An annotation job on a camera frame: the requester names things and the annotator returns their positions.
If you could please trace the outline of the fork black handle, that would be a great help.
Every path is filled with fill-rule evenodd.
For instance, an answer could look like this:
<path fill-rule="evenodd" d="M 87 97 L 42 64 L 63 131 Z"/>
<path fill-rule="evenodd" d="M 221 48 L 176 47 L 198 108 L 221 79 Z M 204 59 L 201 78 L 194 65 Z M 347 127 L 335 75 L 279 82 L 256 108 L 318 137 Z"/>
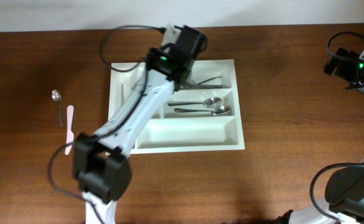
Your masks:
<path fill-rule="evenodd" d="M 189 80 L 187 82 L 187 85 L 188 86 L 195 86 L 195 85 L 201 85 L 201 84 L 204 84 L 206 82 L 209 82 L 209 81 L 212 81 L 212 80 L 215 80 L 217 78 L 221 78 L 222 76 L 216 76 L 216 77 L 212 77 L 212 78 L 209 78 L 209 79 L 206 79 L 204 81 L 200 81 L 200 82 L 196 82 L 195 80 Z"/>

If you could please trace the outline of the large spoon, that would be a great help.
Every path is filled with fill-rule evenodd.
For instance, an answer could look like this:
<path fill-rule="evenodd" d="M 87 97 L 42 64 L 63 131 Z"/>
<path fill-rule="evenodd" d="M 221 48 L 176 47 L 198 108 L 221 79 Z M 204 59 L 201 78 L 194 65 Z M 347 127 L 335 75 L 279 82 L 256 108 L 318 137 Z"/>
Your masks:
<path fill-rule="evenodd" d="M 212 108 L 210 110 L 192 110 L 192 109 L 183 109 L 183 108 L 175 108 L 174 112 L 176 113 L 210 113 L 212 116 L 226 116 L 231 113 L 231 108 L 229 106 L 221 105 L 217 108 Z"/>
<path fill-rule="evenodd" d="M 216 108 L 222 104 L 223 100 L 219 97 L 210 97 L 204 101 L 168 101 L 168 106 L 202 105 L 205 108 Z"/>

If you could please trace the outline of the metal tweezers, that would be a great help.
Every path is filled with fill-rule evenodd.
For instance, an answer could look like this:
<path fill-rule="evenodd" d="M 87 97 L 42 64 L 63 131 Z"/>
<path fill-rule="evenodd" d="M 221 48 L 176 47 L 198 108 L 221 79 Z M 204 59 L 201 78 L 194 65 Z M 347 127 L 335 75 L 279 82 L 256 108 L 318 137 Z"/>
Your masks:
<path fill-rule="evenodd" d="M 122 105 L 124 104 L 125 99 L 126 99 L 125 91 L 126 91 L 125 84 L 122 84 L 122 86 L 121 86 L 121 104 Z"/>

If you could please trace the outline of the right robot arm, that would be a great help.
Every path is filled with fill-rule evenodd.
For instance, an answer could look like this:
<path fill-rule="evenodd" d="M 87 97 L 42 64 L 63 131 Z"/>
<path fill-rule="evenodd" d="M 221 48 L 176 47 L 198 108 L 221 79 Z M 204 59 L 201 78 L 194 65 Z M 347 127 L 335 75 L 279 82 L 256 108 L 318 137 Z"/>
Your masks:
<path fill-rule="evenodd" d="M 324 72 L 348 81 L 351 89 L 364 88 L 364 50 L 357 54 L 339 48 Z M 290 210 L 277 223 L 364 223 L 364 158 L 322 168 L 310 183 L 309 195 L 310 207 Z"/>

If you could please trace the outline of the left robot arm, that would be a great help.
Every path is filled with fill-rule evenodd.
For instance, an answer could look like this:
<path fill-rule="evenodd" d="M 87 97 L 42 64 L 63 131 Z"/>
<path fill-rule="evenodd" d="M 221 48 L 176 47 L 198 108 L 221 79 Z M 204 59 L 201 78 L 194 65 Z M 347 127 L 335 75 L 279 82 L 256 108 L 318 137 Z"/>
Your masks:
<path fill-rule="evenodd" d="M 85 201 L 86 223 L 114 223 L 116 202 L 132 179 L 128 158 L 154 113 L 188 82 L 207 37 L 189 27 L 168 26 L 160 47 L 149 49 L 142 77 L 124 105 L 92 136 L 74 145 L 73 177 Z"/>

